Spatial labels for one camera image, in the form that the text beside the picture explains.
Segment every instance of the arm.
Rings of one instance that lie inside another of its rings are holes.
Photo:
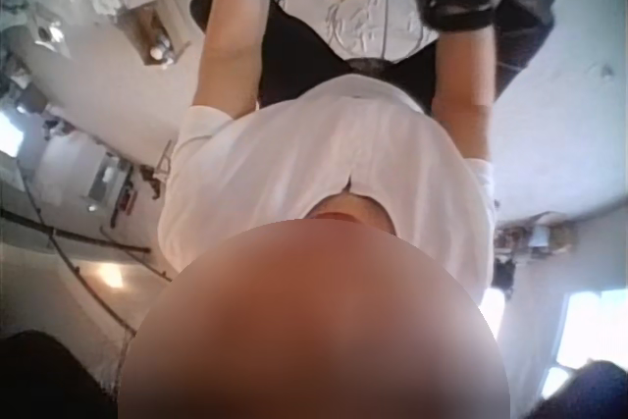
[[[255,110],[269,8],[270,0],[213,1],[192,105],[234,119]]]
[[[441,34],[433,111],[464,158],[491,159],[489,131],[496,75],[492,26]]]

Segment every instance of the bright window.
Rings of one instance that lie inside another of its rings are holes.
[[[591,360],[608,360],[628,369],[628,289],[585,291],[569,297],[556,355],[543,386],[547,398],[560,389],[571,372]]]
[[[17,157],[24,134],[18,130],[4,113],[0,113],[0,151]]]
[[[503,291],[496,288],[489,288],[484,293],[482,303],[480,304],[480,311],[484,316],[493,337],[497,339],[499,334],[499,327],[501,326],[501,318],[503,318],[503,310],[506,305],[506,299]]]

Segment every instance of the white shirt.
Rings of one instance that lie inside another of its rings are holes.
[[[304,218],[351,192],[389,213],[479,302],[493,272],[493,166],[465,160],[400,89],[362,76],[233,120],[208,107],[183,119],[159,241],[178,270],[220,240]]]

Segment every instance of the forearm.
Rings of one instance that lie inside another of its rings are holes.
[[[491,106],[496,97],[492,26],[441,34],[437,47],[437,102]]]
[[[213,0],[194,105],[233,118],[255,109],[270,0]]]

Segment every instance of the window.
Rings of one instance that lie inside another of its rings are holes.
[[[548,398],[571,373],[591,360],[608,360],[628,369],[628,289],[584,291],[569,296],[555,365],[541,395]]]
[[[495,339],[497,339],[497,335],[499,334],[499,327],[501,326],[501,318],[503,318],[505,305],[506,299],[503,291],[496,288],[487,289],[482,298],[482,303],[480,304],[482,316],[484,316],[489,328],[491,328]]]
[[[17,157],[23,140],[24,134],[11,123],[4,113],[0,113],[0,151],[10,157]]]

